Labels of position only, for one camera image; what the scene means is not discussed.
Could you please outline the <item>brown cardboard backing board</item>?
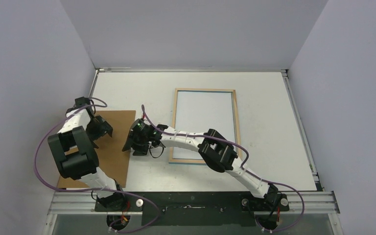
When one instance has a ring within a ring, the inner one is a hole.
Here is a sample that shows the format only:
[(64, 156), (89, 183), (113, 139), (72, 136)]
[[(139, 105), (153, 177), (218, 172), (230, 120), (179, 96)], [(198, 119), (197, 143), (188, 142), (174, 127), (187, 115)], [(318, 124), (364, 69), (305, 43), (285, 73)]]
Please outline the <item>brown cardboard backing board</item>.
[[(118, 182), (121, 187), (126, 186), (130, 152), (122, 152), (122, 148), (127, 139), (127, 135), (132, 123), (135, 121), (136, 112), (134, 110), (124, 111), (97, 111), (96, 115), (101, 115), (113, 128), (113, 137), (105, 135), (95, 143), (99, 146), (96, 153), (99, 158), (100, 168), (110, 178)], [(70, 178), (60, 176), (59, 188), (87, 188), (87, 186)]]

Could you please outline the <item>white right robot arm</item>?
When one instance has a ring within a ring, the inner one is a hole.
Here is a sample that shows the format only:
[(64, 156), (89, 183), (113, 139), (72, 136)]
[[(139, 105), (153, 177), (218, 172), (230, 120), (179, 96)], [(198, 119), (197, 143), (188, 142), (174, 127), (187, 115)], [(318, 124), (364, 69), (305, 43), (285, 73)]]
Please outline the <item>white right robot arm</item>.
[(156, 126), (139, 118), (131, 125), (123, 151), (133, 149), (144, 156), (152, 148), (181, 148), (197, 152), (213, 171), (227, 173), (245, 186), (263, 210), (288, 207), (286, 195), (279, 192), (273, 183), (257, 179), (238, 156), (234, 144), (219, 132), (209, 129), (204, 133), (176, 130), (167, 125)]

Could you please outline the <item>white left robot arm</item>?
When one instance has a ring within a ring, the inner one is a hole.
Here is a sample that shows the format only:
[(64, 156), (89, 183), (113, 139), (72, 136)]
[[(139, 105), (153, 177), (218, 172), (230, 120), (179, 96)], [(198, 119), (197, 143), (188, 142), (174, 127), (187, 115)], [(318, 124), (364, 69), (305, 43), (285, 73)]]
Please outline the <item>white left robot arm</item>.
[(96, 193), (96, 201), (107, 209), (120, 211), (126, 206), (126, 196), (116, 180), (100, 168), (95, 140), (113, 135), (112, 126), (96, 115), (94, 100), (75, 99), (67, 109), (62, 128), (48, 137), (47, 142), (61, 177), (84, 183)]

